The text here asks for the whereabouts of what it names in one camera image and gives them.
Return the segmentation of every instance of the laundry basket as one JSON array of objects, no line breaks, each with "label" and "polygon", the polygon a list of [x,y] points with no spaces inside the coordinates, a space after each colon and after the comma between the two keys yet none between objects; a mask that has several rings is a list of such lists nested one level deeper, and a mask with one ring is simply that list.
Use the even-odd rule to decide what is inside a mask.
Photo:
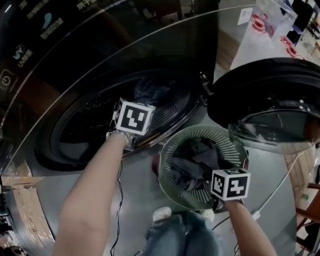
[{"label": "laundry basket", "polygon": [[160,152],[158,180],[163,192],[175,203],[189,210],[211,209],[213,198],[210,195],[210,184],[203,189],[183,190],[176,185],[171,171],[171,160],[177,148],[191,138],[207,138],[216,143],[225,160],[242,168],[247,158],[246,150],[241,145],[233,144],[228,130],[214,125],[194,125],[173,135]]}]

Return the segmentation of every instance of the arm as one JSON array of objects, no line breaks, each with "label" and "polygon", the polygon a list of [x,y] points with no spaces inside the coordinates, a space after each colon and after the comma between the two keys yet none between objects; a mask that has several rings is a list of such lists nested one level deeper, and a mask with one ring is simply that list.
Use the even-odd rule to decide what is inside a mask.
[{"label": "arm", "polygon": [[225,201],[241,255],[276,256],[271,242],[248,209],[237,200]]},{"label": "arm", "polygon": [[84,169],[63,204],[53,256],[103,254],[125,143],[124,136],[112,133]]}]

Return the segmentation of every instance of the washing machine door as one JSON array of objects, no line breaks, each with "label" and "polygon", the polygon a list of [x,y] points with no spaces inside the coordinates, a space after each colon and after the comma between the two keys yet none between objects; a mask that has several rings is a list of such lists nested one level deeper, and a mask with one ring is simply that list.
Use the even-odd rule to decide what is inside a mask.
[{"label": "washing machine door", "polygon": [[270,58],[237,67],[209,87],[208,115],[231,140],[280,154],[301,152],[320,138],[320,67]]},{"label": "washing machine door", "polygon": [[82,170],[120,97],[156,107],[126,157],[175,131],[200,105],[202,75],[214,80],[220,16],[238,19],[241,11],[218,9],[208,0],[4,2],[3,169],[12,160],[31,165],[30,154],[51,170]]}]

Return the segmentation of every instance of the clothes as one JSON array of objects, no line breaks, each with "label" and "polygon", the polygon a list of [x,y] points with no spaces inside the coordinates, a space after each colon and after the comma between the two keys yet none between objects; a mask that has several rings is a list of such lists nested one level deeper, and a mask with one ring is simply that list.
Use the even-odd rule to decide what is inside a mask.
[{"label": "clothes", "polygon": [[211,181],[212,170],[230,169],[232,166],[224,160],[219,146],[208,138],[187,139],[171,159],[175,183],[186,191],[203,188],[204,182]]},{"label": "clothes", "polygon": [[191,211],[157,221],[145,235],[141,256],[223,256],[222,239],[212,228],[209,219]]},{"label": "clothes", "polygon": [[160,107],[173,100],[176,83],[166,76],[146,76],[133,88],[132,101]]}]

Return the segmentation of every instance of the white sneaker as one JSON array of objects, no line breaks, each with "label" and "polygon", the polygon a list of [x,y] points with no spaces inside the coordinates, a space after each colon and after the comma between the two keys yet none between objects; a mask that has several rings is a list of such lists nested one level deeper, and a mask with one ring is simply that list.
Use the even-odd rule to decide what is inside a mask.
[{"label": "white sneaker", "polygon": [[207,210],[203,210],[201,212],[199,212],[199,214],[205,218],[207,218],[208,220],[211,221],[211,223],[214,222],[215,219],[215,213],[212,209],[207,209]]},{"label": "white sneaker", "polygon": [[169,207],[161,207],[154,211],[152,219],[153,222],[160,221],[171,217],[172,212]]}]

